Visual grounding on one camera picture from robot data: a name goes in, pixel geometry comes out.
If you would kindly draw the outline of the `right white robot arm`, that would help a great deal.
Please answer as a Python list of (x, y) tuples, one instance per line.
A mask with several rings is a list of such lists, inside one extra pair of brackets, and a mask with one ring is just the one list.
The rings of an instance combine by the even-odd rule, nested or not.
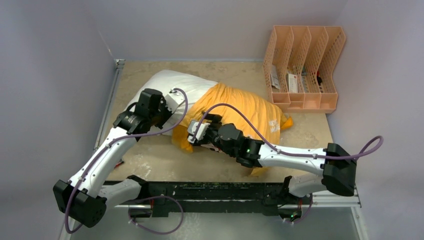
[(340, 145), (326, 148), (296, 148), (268, 144), (244, 136), (234, 124), (221, 124), (220, 116), (209, 122), (193, 120), (188, 127), (188, 141), (235, 158), (247, 168), (282, 167), (304, 171), (304, 175), (288, 178), (280, 196), (288, 204), (307, 194), (327, 190), (335, 195), (355, 194), (357, 161)]

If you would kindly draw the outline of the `orange cartoon pillowcase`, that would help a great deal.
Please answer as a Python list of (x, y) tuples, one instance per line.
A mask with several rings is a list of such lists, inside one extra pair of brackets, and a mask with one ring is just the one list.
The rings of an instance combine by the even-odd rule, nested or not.
[(211, 111), (211, 114), (222, 117), (223, 124), (234, 124), (246, 137), (252, 139), (258, 140), (264, 136), (271, 144), (278, 144), (281, 131), (294, 124), (293, 119), (287, 117), (275, 104), (255, 93), (224, 83), (190, 83), (182, 89), (188, 98), (188, 110), (182, 122), (172, 130), (171, 142), (187, 153), (193, 152), (188, 142), (189, 123), (199, 120), (204, 112), (216, 104), (226, 104)]

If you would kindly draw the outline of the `white pillow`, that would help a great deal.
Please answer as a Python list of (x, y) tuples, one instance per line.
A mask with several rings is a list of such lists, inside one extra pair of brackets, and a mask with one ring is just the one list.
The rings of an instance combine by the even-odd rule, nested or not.
[[(188, 110), (190, 110), (197, 101), (203, 97), (209, 89), (217, 85), (216, 81), (207, 80), (195, 75), (177, 72), (173, 70), (161, 70), (153, 75), (147, 83), (145, 83), (135, 94), (135, 96), (127, 104), (138, 102), (140, 94), (144, 89), (154, 89), (160, 91), (166, 100), (169, 100), (167, 95), (174, 88), (181, 89), (185, 92), (188, 100)], [(184, 113), (185, 103), (183, 94), (179, 91), (172, 94), (176, 101), (171, 101), (172, 116), (163, 125), (163, 128), (170, 129), (177, 121), (179, 121)]]

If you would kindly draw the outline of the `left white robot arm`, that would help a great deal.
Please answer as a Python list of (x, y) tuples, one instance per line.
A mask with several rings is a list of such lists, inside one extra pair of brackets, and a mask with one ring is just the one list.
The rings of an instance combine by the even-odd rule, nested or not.
[[(138, 205), (148, 201), (148, 189), (133, 177), (109, 187), (103, 184), (141, 137), (153, 135), (151, 128), (158, 128), (160, 133), (172, 129), (163, 126), (186, 99), (185, 93), (176, 88), (166, 94), (151, 88), (142, 90), (116, 117), (104, 142), (88, 162), (69, 180), (55, 183), (53, 194), (58, 209), (65, 214), (64, 226), (68, 233), (75, 233), (80, 226), (94, 227), (107, 210), (125, 201), (132, 200)], [(70, 219), (79, 226), (71, 228)]]

